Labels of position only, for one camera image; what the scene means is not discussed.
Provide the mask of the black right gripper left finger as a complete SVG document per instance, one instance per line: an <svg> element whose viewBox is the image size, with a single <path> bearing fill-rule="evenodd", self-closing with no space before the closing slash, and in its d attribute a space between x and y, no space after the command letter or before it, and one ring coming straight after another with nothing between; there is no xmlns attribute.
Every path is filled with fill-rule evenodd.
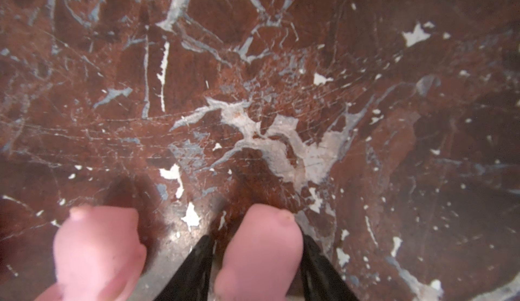
<svg viewBox="0 0 520 301"><path fill-rule="evenodd" d="M214 239L202 236L155 301L208 300Z"/></svg>

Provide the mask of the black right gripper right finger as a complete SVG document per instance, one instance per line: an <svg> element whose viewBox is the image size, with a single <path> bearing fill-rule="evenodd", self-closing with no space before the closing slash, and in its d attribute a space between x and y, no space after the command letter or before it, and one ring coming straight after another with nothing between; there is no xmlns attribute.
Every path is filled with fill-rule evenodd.
<svg viewBox="0 0 520 301"><path fill-rule="evenodd" d="M309 235L303 235L303 245L300 271L305 300L359 301Z"/></svg>

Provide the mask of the pink pig toy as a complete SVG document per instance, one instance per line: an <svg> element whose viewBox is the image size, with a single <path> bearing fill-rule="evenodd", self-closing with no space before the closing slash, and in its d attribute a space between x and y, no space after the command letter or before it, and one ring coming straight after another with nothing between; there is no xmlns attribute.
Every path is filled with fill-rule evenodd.
<svg viewBox="0 0 520 301"><path fill-rule="evenodd" d="M254 204L227 245L214 293L218 300L285 300L303 257L292 212Z"/></svg>
<svg viewBox="0 0 520 301"><path fill-rule="evenodd" d="M53 244L56 282L38 300L127 300L146 262L134 208L72 207Z"/></svg>

